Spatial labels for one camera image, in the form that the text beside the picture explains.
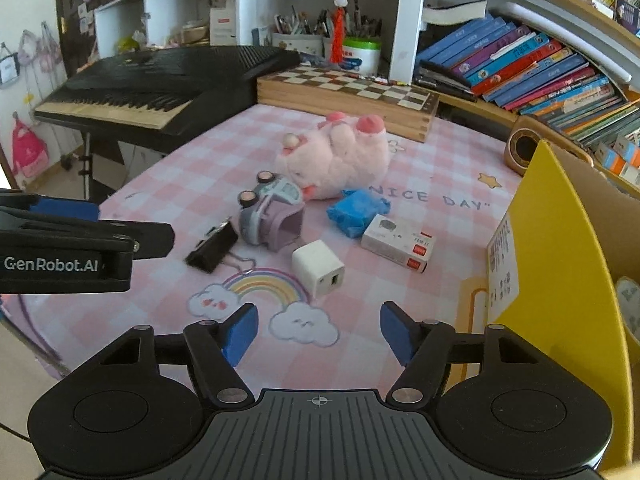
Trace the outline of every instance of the chessboard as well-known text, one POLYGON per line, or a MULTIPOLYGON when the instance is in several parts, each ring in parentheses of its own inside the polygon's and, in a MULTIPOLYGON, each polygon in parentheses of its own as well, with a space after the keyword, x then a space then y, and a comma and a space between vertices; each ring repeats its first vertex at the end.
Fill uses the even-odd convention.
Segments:
POLYGON ((323 116, 335 111, 377 114, 388 132, 424 142, 438 108, 438 94, 350 72, 298 66, 258 78, 258 102, 323 116))

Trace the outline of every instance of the toy car wheel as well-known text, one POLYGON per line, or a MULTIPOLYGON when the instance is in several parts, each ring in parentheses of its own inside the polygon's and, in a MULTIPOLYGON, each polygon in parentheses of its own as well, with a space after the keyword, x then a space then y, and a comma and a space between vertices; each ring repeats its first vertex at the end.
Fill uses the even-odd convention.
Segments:
POLYGON ((271 171, 261 171, 256 175, 256 179, 260 184, 268 184, 276 180, 276 176, 271 171))
POLYGON ((243 191, 238 195, 238 202, 242 209, 246 209, 258 202, 258 196, 253 191, 243 191))

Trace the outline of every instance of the red tassel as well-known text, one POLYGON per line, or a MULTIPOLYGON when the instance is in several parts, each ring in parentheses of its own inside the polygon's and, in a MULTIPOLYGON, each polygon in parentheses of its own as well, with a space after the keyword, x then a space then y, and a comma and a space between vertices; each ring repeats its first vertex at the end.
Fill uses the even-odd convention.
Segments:
POLYGON ((342 63, 342 42, 344 41, 344 8, 338 7, 334 20, 334 38, 331 42, 332 63, 342 63))

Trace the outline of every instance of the pink checkered tablecloth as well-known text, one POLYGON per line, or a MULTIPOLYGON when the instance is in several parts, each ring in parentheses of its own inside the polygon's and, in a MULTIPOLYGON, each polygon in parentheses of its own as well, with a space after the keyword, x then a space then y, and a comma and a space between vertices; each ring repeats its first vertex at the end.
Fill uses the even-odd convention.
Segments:
MULTIPOLYGON (((311 114, 257 105, 127 184, 102 205, 102 217, 168 222, 176 233, 174 250, 161 260, 135 262, 128 292, 26 296, 37 330, 73 368, 133 325, 180 332, 203 317, 223 320, 251 301, 260 327, 238 372, 254 393, 377 387, 385 394, 401 369, 380 333, 380 305, 392 300, 414 319, 454 323, 460 283, 486 273, 485 247, 520 178, 503 164, 502 142, 436 119, 424 144, 390 136, 390 169, 375 189, 391 202, 392 218, 436 237, 423 274, 346 238, 327 218, 329 202, 307 205, 302 237, 324 240, 345 263, 346 275, 340 289, 317 301, 290 275, 294 246, 273 254, 239 242, 234 251, 258 263, 247 277, 227 266, 213 274, 187 267, 184 257, 207 230, 238 212, 238 193, 255 185, 257 171, 272 167, 283 134, 317 122, 311 114), (487 177, 501 187, 489 186, 487 177), (291 303, 303 303, 296 315, 313 320, 313 329, 291 319, 291 303)), ((15 309, 9 311, 20 323, 15 309)), ((187 383, 186 371, 173 368, 164 373, 187 383)))

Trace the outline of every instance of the pink plush toy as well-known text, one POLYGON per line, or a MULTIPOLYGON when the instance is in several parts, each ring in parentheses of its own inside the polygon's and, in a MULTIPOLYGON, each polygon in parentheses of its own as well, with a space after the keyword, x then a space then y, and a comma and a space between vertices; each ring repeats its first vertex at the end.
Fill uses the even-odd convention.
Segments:
POLYGON ((318 129, 286 134, 275 171, 295 182, 305 200, 335 198, 343 189, 376 184, 389 168, 385 123, 332 112, 318 129))

